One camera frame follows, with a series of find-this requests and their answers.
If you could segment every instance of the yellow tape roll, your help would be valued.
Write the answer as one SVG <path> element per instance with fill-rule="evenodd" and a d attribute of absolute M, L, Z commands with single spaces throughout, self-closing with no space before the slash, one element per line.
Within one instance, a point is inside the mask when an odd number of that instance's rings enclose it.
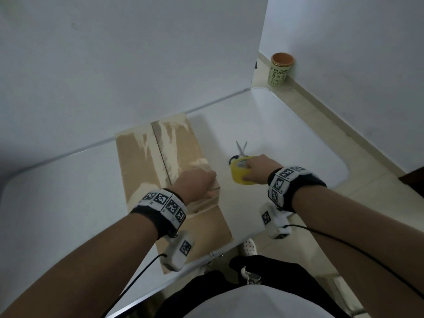
<path fill-rule="evenodd" d="M 243 176 L 249 174 L 251 171 L 249 168 L 246 168 L 245 160 L 251 159 L 252 157 L 254 156 L 240 157 L 239 159 L 236 159 L 231 162 L 230 169 L 231 169 L 231 176 L 233 177 L 233 181 L 241 185 L 256 184 L 255 182 L 242 180 Z"/>

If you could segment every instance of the forearm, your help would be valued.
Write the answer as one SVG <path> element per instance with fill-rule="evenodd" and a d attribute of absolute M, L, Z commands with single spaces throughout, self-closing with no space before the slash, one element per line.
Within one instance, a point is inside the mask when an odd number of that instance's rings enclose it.
<path fill-rule="evenodd" d="M 99 317 L 122 292 L 157 234 L 143 215 L 127 215 L 54 265 L 1 318 Z"/>
<path fill-rule="evenodd" d="M 422 232 L 325 187 L 300 188 L 292 205 L 308 227 L 359 247 L 424 290 Z M 414 316 L 423 310 L 424 301 L 384 268 L 348 246 L 313 235 L 373 317 Z"/>

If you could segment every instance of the baseboard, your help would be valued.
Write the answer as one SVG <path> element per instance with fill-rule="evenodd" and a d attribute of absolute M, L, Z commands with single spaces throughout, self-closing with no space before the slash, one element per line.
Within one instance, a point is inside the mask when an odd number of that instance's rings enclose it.
<path fill-rule="evenodd" d="M 259 53 L 258 58 L 266 63 L 267 65 L 271 64 L 271 61 L 265 57 L 262 53 Z M 316 99 L 310 92 L 305 88 L 299 85 L 293 78 L 290 76 L 286 77 L 285 82 L 292 85 L 294 90 L 299 92 L 303 97 L 305 97 L 311 104 L 313 104 L 320 112 L 327 116 L 332 122 L 334 122 L 338 128 L 346 133 L 347 136 L 351 137 L 358 145 L 365 149 L 371 156 L 373 156 L 379 163 L 385 166 L 389 171 L 391 171 L 397 177 L 404 176 L 406 174 L 399 166 L 392 162 L 387 156 L 380 152 L 373 144 L 371 144 L 367 139 L 362 137 L 355 129 L 348 125 L 344 120 L 338 117 L 333 111 L 331 111 L 327 106 L 325 106 L 321 101 Z"/>

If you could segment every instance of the leg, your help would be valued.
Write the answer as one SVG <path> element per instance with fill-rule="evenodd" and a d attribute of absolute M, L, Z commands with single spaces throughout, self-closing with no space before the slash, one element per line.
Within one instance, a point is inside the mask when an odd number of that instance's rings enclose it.
<path fill-rule="evenodd" d="M 240 284 L 246 284 L 246 280 L 240 274 L 241 268 L 245 266 L 247 271 L 259 274 L 265 286 L 307 299 L 336 318 L 349 317 L 316 280 L 297 263 L 278 261 L 265 256 L 236 256 L 229 265 L 239 273 Z"/>
<path fill-rule="evenodd" d="M 182 318 L 202 302 L 237 287 L 238 285 L 228 282 L 220 271 L 205 273 L 167 298 L 155 318 Z"/>

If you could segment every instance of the scissors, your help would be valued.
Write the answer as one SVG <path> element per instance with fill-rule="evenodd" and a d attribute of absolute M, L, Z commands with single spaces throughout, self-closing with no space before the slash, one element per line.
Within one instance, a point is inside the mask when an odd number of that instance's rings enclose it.
<path fill-rule="evenodd" d="M 239 159 L 240 157 L 246 157 L 247 155 L 244 153 L 244 150 L 246 149 L 247 146 L 247 141 L 243 146 L 243 149 L 241 148 L 241 146 L 239 145 L 238 141 L 236 141 L 237 144 L 237 148 L 239 150 L 239 154 L 238 155 L 234 155 L 233 157 L 230 158 L 230 162 L 229 164 L 231 164 L 232 161 Z"/>

